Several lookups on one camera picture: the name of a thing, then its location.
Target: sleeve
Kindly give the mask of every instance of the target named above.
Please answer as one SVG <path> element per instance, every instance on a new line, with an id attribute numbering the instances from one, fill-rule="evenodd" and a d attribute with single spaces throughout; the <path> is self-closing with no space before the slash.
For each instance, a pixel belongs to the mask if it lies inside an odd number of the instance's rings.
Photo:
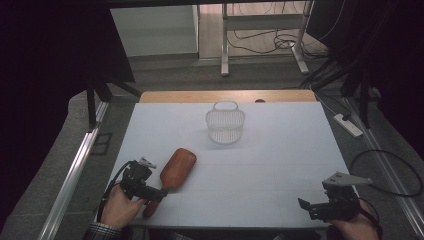
<path id="1" fill-rule="evenodd" d="M 91 223 L 82 238 L 83 240 L 118 240 L 121 229 L 111 227 L 102 223 Z"/>

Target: white wire basket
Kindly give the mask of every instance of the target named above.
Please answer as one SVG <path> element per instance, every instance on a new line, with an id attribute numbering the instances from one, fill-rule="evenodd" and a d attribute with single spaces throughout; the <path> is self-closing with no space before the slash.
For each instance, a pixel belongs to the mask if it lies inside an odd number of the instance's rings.
<path id="1" fill-rule="evenodd" d="M 217 108 L 234 104 L 235 108 Z M 213 105 L 213 109 L 206 114 L 206 124 L 208 125 L 209 137 L 219 144 L 231 144 L 240 139 L 245 114 L 238 108 L 238 104 L 233 100 L 221 100 Z"/>

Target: person's hand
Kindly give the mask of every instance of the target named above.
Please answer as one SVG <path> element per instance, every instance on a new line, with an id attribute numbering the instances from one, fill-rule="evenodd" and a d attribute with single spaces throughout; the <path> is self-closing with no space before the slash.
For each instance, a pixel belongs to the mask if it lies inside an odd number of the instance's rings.
<path id="1" fill-rule="evenodd" d="M 123 228 L 135 218 L 145 202 L 144 199 L 130 201 L 121 186 L 116 184 L 106 201 L 100 222 L 112 227 Z"/>
<path id="2" fill-rule="evenodd" d="M 366 203 L 360 200 L 361 207 L 370 212 Z M 378 240 L 378 234 L 368 218 L 359 213 L 350 221 L 331 220 L 329 223 L 336 226 L 346 240 Z"/>

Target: metal rail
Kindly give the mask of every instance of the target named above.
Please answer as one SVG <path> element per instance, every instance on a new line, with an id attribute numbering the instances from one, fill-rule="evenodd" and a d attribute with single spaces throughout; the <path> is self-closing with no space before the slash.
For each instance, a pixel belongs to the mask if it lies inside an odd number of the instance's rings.
<path id="1" fill-rule="evenodd" d="M 60 223 L 65 215 L 66 209 L 69 205 L 71 197 L 74 193 L 75 187 L 78 183 L 79 177 L 84 169 L 85 162 L 89 156 L 91 147 L 96 139 L 99 131 L 101 121 L 108 107 L 108 103 L 101 102 L 97 108 L 97 124 L 92 132 L 86 133 L 77 152 L 77 155 L 72 162 L 68 175 L 62 185 L 62 188 L 57 195 L 57 198 L 50 210 L 49 216 L 44 223 L 43 229 L 38 236 L 38 240 L 52 240 L 55 238 Z"/>

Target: table leg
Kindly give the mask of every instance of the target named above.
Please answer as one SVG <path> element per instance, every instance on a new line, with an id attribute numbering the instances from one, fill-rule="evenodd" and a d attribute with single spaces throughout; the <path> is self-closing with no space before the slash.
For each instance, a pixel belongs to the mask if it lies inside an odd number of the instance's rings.
<path id="1" fill-rule="evenodd" d="M 305 34 L 306 26 L 308 25 L 309 17 L 311 15 L 313 1 L 307 1 L 306 7 L 303 10 L 302 22 L 297 34 L 296 43 L 291 48 L 294 58 L 296 59 L 297 65 L 299 66 L 300 72 L 302 74 L 309 74 L 308 66 L 306 66 L 305 60 L 303 59 L 301 44 L 303 40 L 303 35 Z"/>
<path id="2" fill-rule="evenodd" d="M 227 43 L 227 4 L 222 4 L 222 54 L 221 54 L 221 75 L 228 76 L 228 43 Z"/>

